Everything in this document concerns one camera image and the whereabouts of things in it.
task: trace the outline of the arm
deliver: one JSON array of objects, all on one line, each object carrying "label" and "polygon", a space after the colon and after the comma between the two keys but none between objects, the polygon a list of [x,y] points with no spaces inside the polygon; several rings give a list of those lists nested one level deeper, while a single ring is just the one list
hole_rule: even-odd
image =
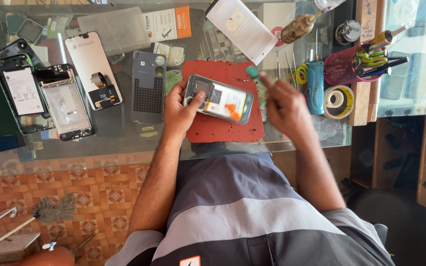
[{"label": "arm", "polygon": [[139,192],[129,223],[134,231],[164,232],[174,201],[180,147],[205,93],[198,93],[188,107],[182,103],[186,82],[174,86],[165,99],[164,130],[151,168]]},{"label": "arm", "polygon": [[268,88],[269,122],[286,134],[297,148],[296,173],[300,195],[319,212],[346,208],[310,119],[305,97],[282,80],[274,83],[265,72],[261,72],[260,76]]}]

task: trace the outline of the blue screwdriver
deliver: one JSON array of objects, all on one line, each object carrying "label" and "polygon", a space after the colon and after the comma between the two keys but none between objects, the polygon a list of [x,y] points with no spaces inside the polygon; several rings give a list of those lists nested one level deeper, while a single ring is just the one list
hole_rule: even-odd
[{"label": "blue screwdriver", "polygon": [[310,114],[322,115],[323,108],[323,62],[318,61],[318,29],[316,33],[315,61],[308,64],[307,106]]}]

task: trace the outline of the patterned floor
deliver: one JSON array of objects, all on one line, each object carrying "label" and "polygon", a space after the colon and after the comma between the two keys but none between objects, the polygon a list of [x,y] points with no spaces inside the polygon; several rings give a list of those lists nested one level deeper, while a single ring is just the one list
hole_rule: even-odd
[{"label": "patterned floor", "polygon": [[32,217],[32,207],[41,197],[58,202],[64,190],[74,192],[77,205],[74,221],[39,223],[19,233],[40,232],[45,243],[60,233],[57,245],[73,248],[91,233],[97,233],[84,249],[77,265],[102,266],[119,251],[126,240],[131,211],[149,170],[149,164],[74,169],[39,174],[0,177],[0,212],[16,206],[15,218],[0,220],[0,236]]}]

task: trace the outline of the clear plastic box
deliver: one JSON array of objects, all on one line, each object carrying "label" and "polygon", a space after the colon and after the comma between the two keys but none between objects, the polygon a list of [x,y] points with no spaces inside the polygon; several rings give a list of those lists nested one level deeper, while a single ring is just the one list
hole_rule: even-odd
[{"label": "clear plastic box", "polygon": [[98,33],[106,56],[151,46],[139,7],[98,13],[77,20],[82,33]]}]

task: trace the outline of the glue bottle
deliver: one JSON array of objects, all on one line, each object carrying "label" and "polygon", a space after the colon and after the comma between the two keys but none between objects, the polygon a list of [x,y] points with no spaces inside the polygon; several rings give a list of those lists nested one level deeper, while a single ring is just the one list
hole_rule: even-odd
[{"label": "glue bottle", "polygon": [[311,32],[313,24],[317,17],[330,10],[331,7],[327,7],[315,15],[302,14],[298,15],[292,22],[289,23],[281,32],[281,39],[286,44],[291,44],[294,41],[302,38],[305,34]]}]

